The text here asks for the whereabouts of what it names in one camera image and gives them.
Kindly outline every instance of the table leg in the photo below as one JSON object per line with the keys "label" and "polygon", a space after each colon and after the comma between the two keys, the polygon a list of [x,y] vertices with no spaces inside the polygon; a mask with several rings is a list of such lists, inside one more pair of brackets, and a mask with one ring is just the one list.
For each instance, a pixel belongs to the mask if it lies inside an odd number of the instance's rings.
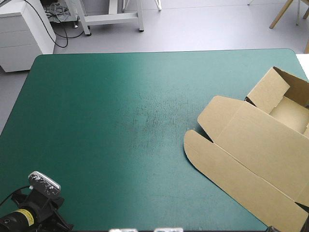
{"label": "table leg", "polygon": [[144,31],[144,23],[143,23],[143,10],[141,6],[141,0],[136,0],[137,5],[137,16],[139,18],[140,32]]}
{"label": "table leg", "polygon": [[285,11],[289,8],[289,6],[291,5],[291,3],[293,2],[293,0],[287,0],[287,2],[285,3],[285,5],[282,7],[282,9],[280,10],[280,12],[278,13],[277,17],[275,18],[275,20],[270,24],[269,28],[273,29],[274,26],[278,23],[278,21],[281,19],[282,15],[285,13]]}
{"label": "table leg", "polygon": [[306,49],[305,49],[305,54],[308,54],[309,53],[309,40],[307,42],[307,46],[306,46]]}
{"label": "table leg", "polygon": [[306,13],[304,14],[303,19],[307,19],[307,18],[308,18],[308,16],[309,16],[309,7],[308,7],[308,9],[307,9]]}

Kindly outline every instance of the black cable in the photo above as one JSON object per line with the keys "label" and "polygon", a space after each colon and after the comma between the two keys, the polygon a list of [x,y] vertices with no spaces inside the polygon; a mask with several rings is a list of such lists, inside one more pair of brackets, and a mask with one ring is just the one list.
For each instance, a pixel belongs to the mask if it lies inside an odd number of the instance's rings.
{"label": "black cable", "polygon": [[[79,35],[76,35],[76,36],[69,36],[69,37],[67,37],[67,38],[68,38],[68,39],[74,39],[74,38],[80,37],[83,33],[84,33],[84,31],[82,31]],[[62,38],[66,38],[65,36],[59,35],[59,34],[57,34],[56,32],[55,32],[55,34],[56,34],[57,36],[62,37]]]}
{"label": "black cable", "polygon": [[6,202],[7,199],[9,199],[14,193],[16,193],[17,191],[19,190],[22,190],[22,189],[28,189],[30,187],[30,185],[27,185],[27,186],[23,186],[21,188],[18,188],[16,189],[14,192],[12,192],[9,196],[7,196],[1,203],[0,203],[0,206],[3,205],[3,203]]}
{"label": "black cable", "polygon": [[[44,24],[44,22],[43,22],[43,19],[41,18],[41,16],[40,16],[40,14],[38,13],[38,11],[32,6],[32,4],[31,4],[30,2],[28,2],[27,0],[24,0],[24,1],[25,1],[29,6],[32,7],[32,9],[35,11],[35,13],[37,13],[37,15],[39,16],[41,22],[43,23],[43,26],[45,27],[45,30],[46,30],[47,34],[49,35],[49,37],[51,38],[51,40],[54,42],[54,44],[57,45],[58,47],[62,47],[62,48],[67,47],[68,44],[69,44],[68,38],[67,38],[67,43],[66,43],[65,46],[61,46],[61,45],[57,44],[56,41],[52,38],[52,36],[49,34],[49,31],[47,30],[47,28],[46,28],[46,26],[45,26],[45,24]],[[64,28],[64,26],[62,25],[61,22],[60,22],[60,24],[61,24],[61,26],[63,27],[64,33],[66,34],[66,37],[68,37],[66,29]]]}

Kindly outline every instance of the cardboard box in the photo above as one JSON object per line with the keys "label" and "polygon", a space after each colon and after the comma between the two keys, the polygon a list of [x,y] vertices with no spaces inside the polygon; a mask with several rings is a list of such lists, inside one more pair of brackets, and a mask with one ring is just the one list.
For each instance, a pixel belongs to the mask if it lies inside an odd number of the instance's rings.
{"label": "cardboard box", "polygon": [[267,226],[299,232],[309,206],[309,83],[271,68],[245,101],[216,96],[184,137],[191,163]]}

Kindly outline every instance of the green table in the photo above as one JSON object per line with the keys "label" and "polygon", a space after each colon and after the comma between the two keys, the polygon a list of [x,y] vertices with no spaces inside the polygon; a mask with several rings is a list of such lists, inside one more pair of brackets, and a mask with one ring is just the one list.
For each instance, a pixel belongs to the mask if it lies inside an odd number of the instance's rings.
{"label": "green table", "polygon": [[271,66],[305,79],[287,49],[39,56],[0,137],[0,199],[37,170],[62,185],[75,230],[264,230],[194,169],[183,136]]}

